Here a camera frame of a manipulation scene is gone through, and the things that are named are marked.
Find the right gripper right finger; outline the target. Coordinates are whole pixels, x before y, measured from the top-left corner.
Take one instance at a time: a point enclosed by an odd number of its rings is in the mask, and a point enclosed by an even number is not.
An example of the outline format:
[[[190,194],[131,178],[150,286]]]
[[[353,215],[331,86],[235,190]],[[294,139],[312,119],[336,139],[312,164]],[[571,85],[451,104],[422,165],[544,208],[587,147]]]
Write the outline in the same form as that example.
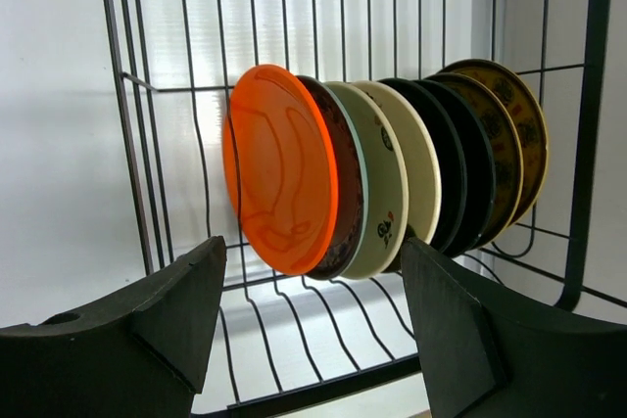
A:
[[[625,416],[625,326],[532,300],[417,238],[401,262],[432,416]]]

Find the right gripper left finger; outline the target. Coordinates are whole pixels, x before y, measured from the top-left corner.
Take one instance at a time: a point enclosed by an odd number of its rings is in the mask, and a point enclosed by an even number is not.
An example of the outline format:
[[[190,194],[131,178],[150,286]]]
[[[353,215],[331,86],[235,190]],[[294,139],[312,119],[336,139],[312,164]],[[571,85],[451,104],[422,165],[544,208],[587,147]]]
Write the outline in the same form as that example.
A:
[[[225,266],[225,242],[214,236],[101,299],[2,329],[2,416],[190,416]]]

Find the blue patterned plate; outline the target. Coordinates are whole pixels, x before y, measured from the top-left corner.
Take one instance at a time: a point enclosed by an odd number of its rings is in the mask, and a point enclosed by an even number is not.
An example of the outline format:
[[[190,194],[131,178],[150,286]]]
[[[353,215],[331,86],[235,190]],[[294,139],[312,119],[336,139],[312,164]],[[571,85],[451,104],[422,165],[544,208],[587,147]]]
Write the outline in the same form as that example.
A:
[[[366,167],[358,133],[337,95],[311,76],[298,79],[322,114],[337,165],[338,211],[333,237],[322,260],[307,273],[315,280],[329,280],[346,271],[362,246],[368,208]]]

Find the cream plate with black patch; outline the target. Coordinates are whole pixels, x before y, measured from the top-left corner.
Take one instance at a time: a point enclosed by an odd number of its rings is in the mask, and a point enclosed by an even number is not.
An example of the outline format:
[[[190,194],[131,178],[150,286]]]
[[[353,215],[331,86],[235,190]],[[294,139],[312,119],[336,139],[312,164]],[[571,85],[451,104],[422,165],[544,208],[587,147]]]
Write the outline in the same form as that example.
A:
[[[411,101],[380,81],[353,82],[368,94],[390,122],[404,157],[409,182],[408,226],[415,237],[430,244],[442,208],[442,179],[435,146]]]

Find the yellow patterned plate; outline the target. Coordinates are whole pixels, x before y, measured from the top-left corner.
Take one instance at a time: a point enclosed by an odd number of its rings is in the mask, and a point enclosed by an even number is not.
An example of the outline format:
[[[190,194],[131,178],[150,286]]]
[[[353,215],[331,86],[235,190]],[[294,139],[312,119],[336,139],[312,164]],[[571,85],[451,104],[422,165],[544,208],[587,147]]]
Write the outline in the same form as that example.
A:
[[[516,128],[523,157],[524,180],[521,200],[512,222],[518,222],[536,204],[549,166],[549,135],[543,110],[526,83],[505,66],[483,59],[451,63],[440,72],[469,76],[495,94]]]
[[[472,248],[477,249],[494,240],[509,223],[522,194],[523,157],[514,123],[500,99],[479,81],[457,73],[438,73],[425,79],[441,82],[469,100],[478,113],[495,160],[496,197],[488,227]]]

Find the cream plate with flowers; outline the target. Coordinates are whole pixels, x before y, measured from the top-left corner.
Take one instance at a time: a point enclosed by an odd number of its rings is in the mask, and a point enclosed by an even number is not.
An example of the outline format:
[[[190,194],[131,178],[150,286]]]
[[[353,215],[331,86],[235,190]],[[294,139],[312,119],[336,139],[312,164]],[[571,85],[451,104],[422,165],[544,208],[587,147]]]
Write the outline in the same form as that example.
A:
[[[355,259],[341,276],[366,279],[388,268],[404,241],[410,209],[408,173],[398,138],[378,103],[354,84],[325,84],[356,129],[368,187],[365,233]]]

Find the orange plate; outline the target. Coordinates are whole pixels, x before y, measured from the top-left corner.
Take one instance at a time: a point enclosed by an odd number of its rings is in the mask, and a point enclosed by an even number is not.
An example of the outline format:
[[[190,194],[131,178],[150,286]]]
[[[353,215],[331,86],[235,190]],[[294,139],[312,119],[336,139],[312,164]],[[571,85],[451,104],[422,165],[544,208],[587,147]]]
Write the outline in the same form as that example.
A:
[[[329,130],[299,78],[272,64],[239,78],[223,120],[222,161],[253,250],[283,274],[314,269],[335,230],[339,182]]]

